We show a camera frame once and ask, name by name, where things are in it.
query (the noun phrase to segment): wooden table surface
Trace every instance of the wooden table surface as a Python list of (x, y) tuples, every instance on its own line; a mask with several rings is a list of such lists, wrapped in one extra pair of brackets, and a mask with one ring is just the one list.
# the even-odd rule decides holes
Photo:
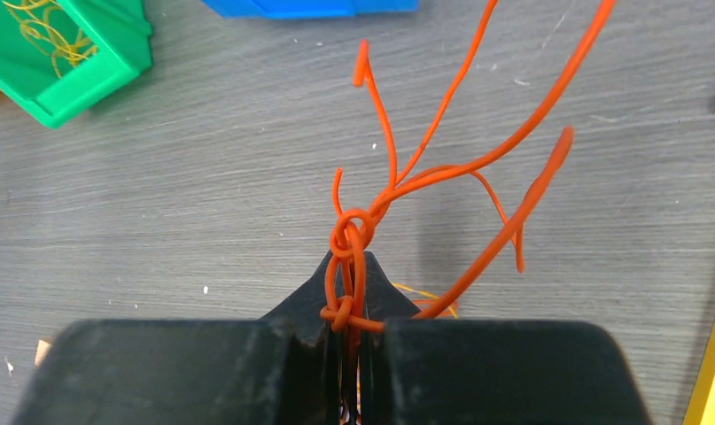
[[(421, 167), (502, 142), (549, 90), (599, 2), (501, 2)], [(147, 0), (155, 66), (60, 130), (0, 97), (0, 423), (40, 337), (89, 317), (254, 318), (328, 250), (346, 206), (385, 184), (359, 41), (408, 160), (484, 2), (417, 14), (223, 20)], [(463, 317), (604, 326), (657, 424), (680, 423), (715, 312), (715, 1), (620, 2), (562, 101), (486, 176), (518, 205), (565, 125), (572, 154), (526, 229), (462, 298)], [(473, 179), (402, 199), (370, 249), (440, 292), (500, 228)], [(13, 370), (6, 366), (9, 361)]]

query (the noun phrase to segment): orange cord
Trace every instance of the orange cord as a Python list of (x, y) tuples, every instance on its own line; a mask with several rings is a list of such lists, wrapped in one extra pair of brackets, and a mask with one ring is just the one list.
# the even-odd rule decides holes
[[(388, 212), (391, 202), (407, 195), (408, 193), (424, 189), (438, 182), (454, 179), (455, 177), (465, 174), (473, 175), (485, 186), (504, 224), (498, 235), (487, 246), (487, 248), (483, 250), (483, 252), (478, 256), (469, 269), (467, 269), (462, 277), (460, 277), (459, 280), (445, 294), (434, 300), (426, 309), (422, 310), (415, 317), (417, 319), (431, 318), (444, 312), (463, 294), (464, 291), (467, 290), (467, 288), (471, 286), (472, 283), (475, 282), (475, 280), (477, 280), (486, 267), (493, 261), (495, 256), (501, 251), (507, 241), (511, 241), (515, 247), (517, 269), (520, 272), (524, 271), (524, 222), (540, 201), (542, 195), (547, 190), (550, 181), (552, 181), (556, 172), (568, 156), (571, 144), (573, 143), (573, 128), (566, 127), (563, 129), (563, 132), (558, 139), (553, 152), (550, 154), (544, 169), (527, 190), (522, 204), (510, 218), (506, 217), (497, 196), (493, 192), (493, 188), (485, 180), (482, 174), (478, 172), (478, 170), (484, 166), (490, 165), (514, 149), (542, 122), (566, 90), (569, 83), (573, 79), (573, 76), (579, 70), (581, 63), (584, 61), (587, 53), (595, 43), (597, 36), (600, 34), (600, 31), (607, 22), (616, 1), (602, 1), (591, 25), (584, 33), (575, 51), (571, 54), (563, 72), (554, 83), (552, 89), (548, 92), (529, 119), (527, 119), (525, 123), (511, 137), (509, 137), (508, 140), (486, 155), (467, 164), (436, 166), (403, 182), (422, 156), (425, 148), (432, 138), (433, 133), (443, 118), (443, 114), (452, 96), (469, 70), (474, 56), (477, 53), (478, 46), (482, 41), (487, 23), (489, 22), (493, 14), (493, 9), (497, 3), (497, 0), (490, 0), (488, 2), (485, 12), (479, 21), (477, 33), (475, 34), (474, 40), (470, 46), (461, 70), (456, 75), (456, 78), (444, 96), (440, 108), (436, 113), (435, 119), (428, 129), (424, 139), (420, 143), (420, 146), (412, 156), (412, 159), (409, 161), (407, 167), (401, 171), (401, 173), (398, 171), (398, 158), (388, 116), (380, 100), (380, 95), (378, 95), (375, 79), (370, 68), (369, 44), (367, 41), (362, 41), (361, 43), (360, 52), (357, 56), (354, 67), (353, 84), (360, 87), (365, 81), (368, 83), (370, 96), (376, 106), (377, 115), (385, 133), (386, 149), (388, 151), (389, 175), (386, 188), (375, 199), (368, 211), (362, 209), (343, 211), (338, 196), (338, 188), (341, 183), (342, 175), (341, 168), (339, 168), (336, 172), (332, 196), (334, 209), (337, 213), (337, 222), (330, 235), (330, 248), (331, 252), (333, 252), (333, 257), (327, 267), (326, 277), (324, 280), (327, 305), (321, 310), (321, 317), (324, 320), (331, 322), (331, 328), (335, 332), (343, 330), (347, 325), (352, 329), (357, 330), (366, 330), (369, 332), (383, 331), (383, 322), (372, 321), (363, 317), (365, 284), (367, 277), (364, 254), (365, 249), (370, 244), (370, 241), (375, 234), (377, 225)], [(357, 225), (353, 223), (354, 220), (361, 221), (361, 225), (357, 227)], [(338, 267), (341, 267), (341, 270), (343, 271), (349, 271), (349, 273), (342, 273), (342, 280), (344, 283), (344, 295), (342, 297), (337, 297), (336, 294), (336, 275)]]

